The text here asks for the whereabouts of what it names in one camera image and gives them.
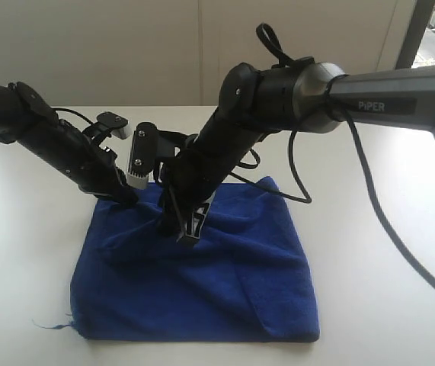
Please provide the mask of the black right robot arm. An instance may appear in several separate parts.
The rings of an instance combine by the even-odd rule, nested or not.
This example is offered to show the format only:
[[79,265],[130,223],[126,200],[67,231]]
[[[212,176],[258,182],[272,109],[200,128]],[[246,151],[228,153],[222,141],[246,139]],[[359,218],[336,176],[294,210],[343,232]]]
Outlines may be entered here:
[[425,130],[435,139],[435,66],[362,75],[310,58],[264,71],[235,66],[197,137],[163,165],[162,231],[182,234],[191,213],[266,136],[328,133],[347,118]]

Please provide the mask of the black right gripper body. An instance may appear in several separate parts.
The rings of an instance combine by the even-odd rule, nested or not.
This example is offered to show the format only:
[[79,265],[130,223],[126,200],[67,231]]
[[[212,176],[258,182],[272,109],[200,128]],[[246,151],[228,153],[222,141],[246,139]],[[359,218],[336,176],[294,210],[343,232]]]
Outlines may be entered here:
[[248,63],[233,67],[222,82],[218,104],[194,138],[163,165],[163,211],[190,214],[209,198],[254,145],[288,131],[288,150],[299,130],[293,110],[298,63],[258,70]]

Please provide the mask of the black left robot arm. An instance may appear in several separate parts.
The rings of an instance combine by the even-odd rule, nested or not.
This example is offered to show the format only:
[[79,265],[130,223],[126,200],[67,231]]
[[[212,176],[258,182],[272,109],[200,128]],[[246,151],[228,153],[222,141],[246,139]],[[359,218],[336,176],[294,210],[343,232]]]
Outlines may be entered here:
[[138,197],[116,165],[117,154],[101,147],[111,136],[128,138],[128,120],[107,111],[79,130],[59,112],[23,82],[0,85],[0,143],[19,143],[86,194],[134,205]]

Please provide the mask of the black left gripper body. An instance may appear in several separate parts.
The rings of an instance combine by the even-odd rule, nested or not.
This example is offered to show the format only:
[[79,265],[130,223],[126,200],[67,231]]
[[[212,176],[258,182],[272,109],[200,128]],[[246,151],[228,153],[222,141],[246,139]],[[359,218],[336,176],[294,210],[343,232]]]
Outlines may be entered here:
[[110,198],[105,181],[117,168],[117,154],[111,149],[93,146],[89,138],[65,120],[42,120],[25,131],[17,142],[85,193]]

